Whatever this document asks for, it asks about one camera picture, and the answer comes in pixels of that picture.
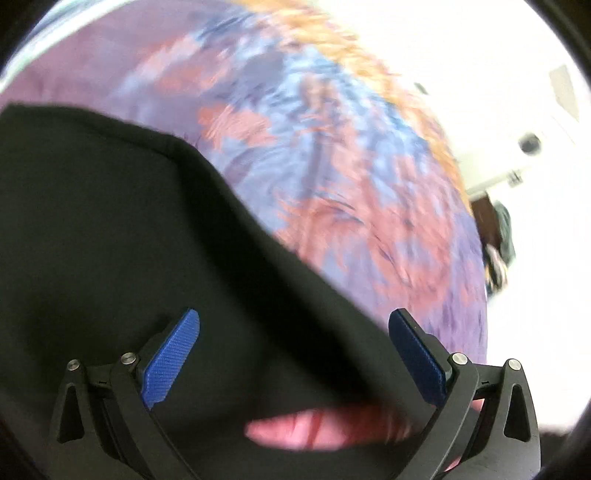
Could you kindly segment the dark wooden nightstand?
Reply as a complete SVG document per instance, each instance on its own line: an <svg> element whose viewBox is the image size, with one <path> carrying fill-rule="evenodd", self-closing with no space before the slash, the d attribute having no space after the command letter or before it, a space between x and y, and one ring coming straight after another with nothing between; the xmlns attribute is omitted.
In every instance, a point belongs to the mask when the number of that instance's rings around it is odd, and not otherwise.
<svg viewBox="0 0 591 480"><path fill-rule="evenodd" d="M502 238L497 212L487 193L470 202L481 243L500 250Z"/></svg>

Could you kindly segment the pile of clothes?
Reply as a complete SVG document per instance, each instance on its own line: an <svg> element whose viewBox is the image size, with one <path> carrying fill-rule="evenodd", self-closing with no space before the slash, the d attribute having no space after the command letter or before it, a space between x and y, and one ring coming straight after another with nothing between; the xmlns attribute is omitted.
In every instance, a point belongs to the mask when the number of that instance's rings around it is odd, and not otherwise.
<svg viewBox="0 0 591 480"><path fill-rule="evenodd" d="M500 202L493 204L498 215L501 230L501 246L497 250L491 245L483 246L487 297L492 298L508 284L508 270L516 258L513 243L512 222L509 210Z"/></svg>

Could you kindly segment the round black door hanging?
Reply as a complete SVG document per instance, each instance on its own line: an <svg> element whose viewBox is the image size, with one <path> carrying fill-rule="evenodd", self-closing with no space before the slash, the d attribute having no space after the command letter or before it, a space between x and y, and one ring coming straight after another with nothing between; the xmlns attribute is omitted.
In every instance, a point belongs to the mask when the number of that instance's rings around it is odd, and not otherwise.
<svg viewBox="0 0 591 480"><path fill-rule="evenodd" d="M537 135L529 133L519 140L519 147L525 155L535 156L541 151L541 140Z"/></svg>

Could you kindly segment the black pants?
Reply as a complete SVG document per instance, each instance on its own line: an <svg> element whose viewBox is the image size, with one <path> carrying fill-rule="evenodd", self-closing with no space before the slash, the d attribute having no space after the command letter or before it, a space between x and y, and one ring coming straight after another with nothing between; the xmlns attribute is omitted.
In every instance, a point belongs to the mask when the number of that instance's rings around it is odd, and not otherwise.
<svg viewBox="0 0 591 480"><path fill-rule="evenodd" d="M1 475L51 479L69 361L193 309L152 413L193 479L402 479L435 409L389 335L257 224L192 146L93 112L1 115Z"/></svg>

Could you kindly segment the colourful floral bedspread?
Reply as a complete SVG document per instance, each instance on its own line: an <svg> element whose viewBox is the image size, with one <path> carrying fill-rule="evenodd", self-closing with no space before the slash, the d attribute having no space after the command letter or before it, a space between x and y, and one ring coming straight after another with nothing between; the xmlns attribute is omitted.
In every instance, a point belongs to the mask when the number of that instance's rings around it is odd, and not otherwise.
<svg viewBox="0 0 591 480"><path fill-rule="evenodd" d="M61 41L1 95L93 112L197 150L257 224L376 325L406 308L486 355L477 228L418 96L314 8L136 1Z"/></svg>

